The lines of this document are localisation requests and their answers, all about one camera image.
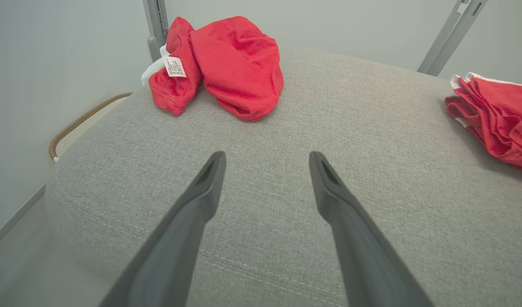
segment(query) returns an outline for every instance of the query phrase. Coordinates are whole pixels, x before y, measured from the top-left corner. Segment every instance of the red garment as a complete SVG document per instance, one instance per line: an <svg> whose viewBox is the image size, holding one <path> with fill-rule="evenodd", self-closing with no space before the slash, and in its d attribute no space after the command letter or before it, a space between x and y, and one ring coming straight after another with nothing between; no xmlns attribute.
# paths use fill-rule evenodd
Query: red garment
<svg viewBox="0 0 522 307"><path fill-rule="evenodd" d="M194 31L193 27L187 20L177 17L168 29L166 39L166 50L171 56L181 59L187 78L170 77L166 68L149 78L153 102L176 116L179 116L193 99L202 82L202 74L191 48L191 31Z"/></svg>
<svg viewBox="0 0 522 307"><path fill-rule="evenodd" d="M522 85L468 74L453 78L458 97L447 97L447 113L468 129L495 158L522 169Z"/></svg>
<svg viewBox="0 0 522 307"><path fill-rule="evenodd" d="M278 45L251 21L236 16L191 32L204 86L217 103L245 121L278 104L284 86Z"/></svg>

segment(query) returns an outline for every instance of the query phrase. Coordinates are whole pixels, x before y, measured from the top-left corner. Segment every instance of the seam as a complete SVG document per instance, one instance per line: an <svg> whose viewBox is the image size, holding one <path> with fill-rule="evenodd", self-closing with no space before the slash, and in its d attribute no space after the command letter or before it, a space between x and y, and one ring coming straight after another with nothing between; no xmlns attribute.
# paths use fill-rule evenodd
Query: seam
<svg viewBox="0 0 522 307"><path fill-rule="evenodd" d="M266 271L266 270L263 270L263 269L259 269L259 268L256 268L255 266L249 266L248 264L243 264L242 262L238 262L238 261L235 261L235 260L228 259L228 258L226 258L226 257L220 256L220 255L218 255L218 254L216 254L216 253L212 253L212 252L210 252L210 251L206 251L206 250L204 250L204 249L199 249L199 251L201 251L201 252L205 252L205 253L208 253L208 254L210 254L210 255L212 255L212 256L215 256L215 257L221 258L221 259L226 260L226 261L228 261L228 262L233 262L234 264L240 264L241 266L245 266L245 267L250 268L250 269L253 269L253 270L257 270L257 271L260 271L260 272L264 272L264 273L266 273L266 274L274 275L274 276L276 276L276 277L278 277L278 278L282 278L282 279L285 279L285 280L289 280L289 281L291 281L291 282L295 282L296 284L300 284L300 285L302 285L302 286L307 286L307 287L310 287L310 288L314 288L314 289L316 289L316 290L321 290L321 291L323 291L323 292L331 293L332 295L336 295L336 296L344 297L344 295L341 295L341 294L339 294L339 293L332 292L332 291L326 290L326 289L324 289L324 288L319 288L319 287L313 286L313 285L311 285L311 284L306 284L306 283L304 283L304 282L300 282L300 281L298 281L298 280L294 280L294 279L291 279L291 278L287 278L286 276L278 275L278 274L273 273L273 272L269 272L269 271Z"/></svg>
<svg viewBox="0 0 522 307"><path fill-rule="evenodd" d="M123 224L125 224L125 225L128 225L128 226L132 226L132 227L134 227L135 229L140 229L140 230L146 232L146 235L151 233L151 231L148 231L148 230L146 230L146 229L143 229L142 227L138 227L138 226L132 225L132 224L127 223L127 222L125 222L125 221L121 221L121 220L119 220L118 218L114 218L114 217L108 216L107 214L103 214L103 213L98 212L98 211L96 211L96 210L94 210L94 209L92 209L92 208L89 208L89 207L85 206L85 205L79 204L79 203L76 202L75 200L72 200L72 202L78 204L78 206L81 206L82 208L85 208L86 210L89 210L89 211L94 212L94 213L96 213L96 214L99 214L99 215L101 215L101 216L104 216L104 217L110 218L110 219L115 220L115 221L117 221L117 222L121 222L121 223L123 223ZM125 233L126 235L130 235L130 236L132 236L132 237L135 237L136 239L140 239L140 240L142 240L142 241L146 241L146 238L144 238L144 237L138 237L138 236L136 236L136 235L134 235L134 234L132 234L132 233L129 233L129 232L123 231L123 230L118 229L118 228L116 228L116 227L113 227L113 226L107 225L107 224L105 224L105 223L103 223L103 222L97 221L97 220L95 220L94 218L91 218L91 217L87 216L86 214L81 213L81 212L80 212L81 210L76 210L76 211L78 211L78 214L80 214L80 215L83 216L83 217L88 218L88 219L91 220L91 221L97 222L97 223L99 223L99 224L101 224L101 225L104 225L104 226L106 226L106 227L109 227L109 228L111 228L111 229L115 229L115 230L117 230L117 231L119 231L119 232ZM242 262L239 262L239 261L236 261L236 260L232 260L232 259L230 259L230 258L226 258L226 257L221 256L221 255L218 255L218 254L216 254L216 253L213 253L213 252L207 251L206 249L199 249L199 251L204 252L204 253L208 253L209 255L215 256L215 257L217 257L217 258L220 258L220 259L225 260L225 261L228 261L228 262L232 262L232 263L235 263L235 264L239 264L240 266L245 266L245 267L250 268L250 269L252 269L252 270L257 270L257 271L259 271L259 272L264 272L264 273L266 273L266 274L276 276L277 278L282 278L282 279L284 279L284 280L289 280L289 281L291 281L291 282L294 282L294 283L296 283L296 284L300 284L300 285L302 285L302 286L307 286L307 287L309 287L309 288L313 288L313 289L316 289L316 290L320 290L320 291L323 291L323 292L326 292L326 293L330 293L330 294L332 294L332 295L336 295L336 296L339 296L339 297L345 297L344 295L341 295L341 294L339 294L339 293L336 293L336 292L333 292L333 291L330 291L330 290L327 290L327 289L324 289L324 288L316 287L316 286L314 286L314 285L312 285L312 284L307 284L307 283L304 283L304 282L300 282L300 281L298 281L298 280L294 280L294 279L292 279L292 278L287 278L286 276L282 276L282 275L276 274L276 273L271 272L271 271L263 270L263 269L260 269L260 268L255 267L255 266L250 266L250 265L248 265L248 264L244 264L244 263L242 263Z"/></svg>
<svg viewBox="0 0 522 307"><path fill-rule="evenodd" d="M255 280L255 281L263 282L264 284L268 284L268 285L270 285L270 286L272 286L272 287L275 287L275 288L278 288L278 289L282 289L282 290L285 290L285 291L288 291L288 292L294 293L294 294L296 294L296 295L302 295L302 296L304 296L304 297L308 297L308 298L310 298L310 299L313 299L314 301L321 301L321 302L323 302L323 303L327 303L327 304L329 304L329 305L333 305L333 306L337 306L337 307L343 307L342 305L332 303L331 301L326 301L326 300L321 299L321 298L318 298L318 297L313 297L313 296L311 296L311 295L306 295L306 294L304 294L304 293L302 293L302 292L297 292L297 291L294 291L294 290L291 290L291 289L288 289L288 288L280 287L280 286L278 286L277 284L272 284L272 283L270 283L270 282L268 282L268 281L265 281L265 280L261 280L261 279L255 278L255 277L253 277L253 276L249 276L249 275L243 274L243 273L241 273L241 272L236 272L236 271L233 271L233 270L229 270L228 268L224 268L224 267L222 267L222 266L218 266L217 264L212 264L212 262L206 261L206 260L201 259L201 258L199 258L199 260L200 260L201 262L206 263L206 264L210 264L211 266L215 266L216 268L219 268L219 269L222 269L222 270L226 270L226 271L228 271L228 272L232 272L232 273L234 273L234 274L237 274L237 275L240 275L240 276L243 276L243 277L246 277L246 278L250 278L250 279Z"/></svg>

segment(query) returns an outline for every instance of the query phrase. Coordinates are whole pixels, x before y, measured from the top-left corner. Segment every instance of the crumpled red cloth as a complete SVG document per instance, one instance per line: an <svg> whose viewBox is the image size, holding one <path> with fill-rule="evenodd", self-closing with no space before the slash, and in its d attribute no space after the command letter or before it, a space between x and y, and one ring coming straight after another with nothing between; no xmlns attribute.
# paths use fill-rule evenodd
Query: crumpled red cloth
<svg viewBox="0 0 522 307"><path fill-rule="evenodd" d="M202 78L218 105L241 120L258 121L278 104L284 86L278 45L244 17L196 31L178 17L170 27L167 50L181 59L187 78L169 77L163 68L149 85L155 104L175 115L193 99Z"/></svg>
<svg viewBox="0 0 522 307"><path fill-rule="evenodd" d="M522 169L522 85L469 73L451 81L447 113L495 158Z"/></svg>

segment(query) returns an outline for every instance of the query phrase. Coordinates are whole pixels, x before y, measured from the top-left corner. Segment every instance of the care label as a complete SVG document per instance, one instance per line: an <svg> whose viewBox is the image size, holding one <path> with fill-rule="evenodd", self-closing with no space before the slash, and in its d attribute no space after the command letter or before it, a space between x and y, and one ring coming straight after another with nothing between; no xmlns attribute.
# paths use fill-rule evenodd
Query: care label
<svg viewBox="0 0 522 307"><path fill-rule="evenodd" d="M166 72L168 72L168 76L187 78L187 75L185 75L185 70L183 69L183 65L181 64L180 58L176 58L174 56L167 56L164 58L164 66L166 66Z"/></svg>

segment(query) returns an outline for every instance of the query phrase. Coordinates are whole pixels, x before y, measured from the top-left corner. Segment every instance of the gray fabric surface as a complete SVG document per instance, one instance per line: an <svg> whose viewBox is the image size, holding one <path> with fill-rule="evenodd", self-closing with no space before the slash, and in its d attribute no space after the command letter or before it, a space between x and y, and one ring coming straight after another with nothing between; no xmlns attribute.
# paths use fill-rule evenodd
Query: gray fabric surface
<svg viewBox="0 0 522 307"><path fill-rule="evenodd" d="M444 111L446 80L282 51L278 107L242 122L200 89L180 117L145 87L56 163L59 241L114 280L212 152L227 154L188 305L346 306L308 153L325 154L437 306L522 306L522 172Z"/></svg>

